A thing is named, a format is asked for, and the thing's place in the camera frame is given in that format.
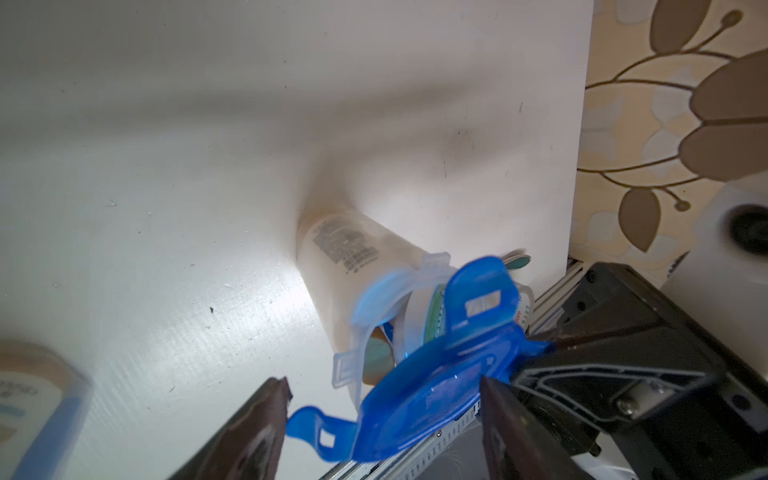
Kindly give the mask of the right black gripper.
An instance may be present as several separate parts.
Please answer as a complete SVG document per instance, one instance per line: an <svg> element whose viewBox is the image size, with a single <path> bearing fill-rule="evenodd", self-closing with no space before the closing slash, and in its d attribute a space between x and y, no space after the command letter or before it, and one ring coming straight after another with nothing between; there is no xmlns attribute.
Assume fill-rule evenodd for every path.
<svg viewBox="0 0 768 480"><path fill-rule="evenodd" d="M596 263L518 390L611 436L641 479L763 479L767 383L633 268Z"/></svg>

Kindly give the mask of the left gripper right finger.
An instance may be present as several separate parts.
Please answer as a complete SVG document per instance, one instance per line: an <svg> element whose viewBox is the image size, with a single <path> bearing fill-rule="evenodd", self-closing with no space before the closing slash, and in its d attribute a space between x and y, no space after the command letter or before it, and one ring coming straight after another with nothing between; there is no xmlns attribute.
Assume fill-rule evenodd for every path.
<svg viewBox="0 0 768 480"><path fill-rule="evenodd" d="M482 378L480 406L482 443L491 479L590 477L505 383Z"/></svg>

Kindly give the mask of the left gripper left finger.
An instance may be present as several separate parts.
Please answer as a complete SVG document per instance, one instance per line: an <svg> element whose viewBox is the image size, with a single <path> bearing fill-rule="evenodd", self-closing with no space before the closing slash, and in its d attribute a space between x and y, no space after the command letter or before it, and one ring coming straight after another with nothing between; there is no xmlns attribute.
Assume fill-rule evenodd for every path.
<svg viewBox="0 0 768 480"><path fill-rule="evenodd" d="M291 399L287 379L267 379L170 478L273 479L286 436Z"/></svg>

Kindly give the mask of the blue lid of cup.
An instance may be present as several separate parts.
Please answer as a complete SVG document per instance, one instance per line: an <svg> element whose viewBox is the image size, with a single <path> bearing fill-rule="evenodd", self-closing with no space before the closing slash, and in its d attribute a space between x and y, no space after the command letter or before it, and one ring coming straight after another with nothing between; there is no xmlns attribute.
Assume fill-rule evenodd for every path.
<svg viewBox="0 0 768 480"><path fill-rule="evenodd" d="M385 460L477 403L482 378L508 382L517 359L539 356L549 346L527 339L515 322L519 291L498 257L459 269L447 283L444 305L445 334L387 374L365 397L356 420L307 406L288 419L287 435L327 462Z"/></svg>

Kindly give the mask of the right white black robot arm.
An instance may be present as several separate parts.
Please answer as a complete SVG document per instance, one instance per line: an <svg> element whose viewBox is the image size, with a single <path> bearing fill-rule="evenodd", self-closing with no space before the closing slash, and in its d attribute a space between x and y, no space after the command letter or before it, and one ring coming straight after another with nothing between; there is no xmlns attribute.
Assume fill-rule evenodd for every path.
<svg viewBox="0 0 768 480"><path fill-rule="evenodd" d="M613 438L639 479L767 475L767 177L727 183L655 287L597 262L512 387Z"/></svg>

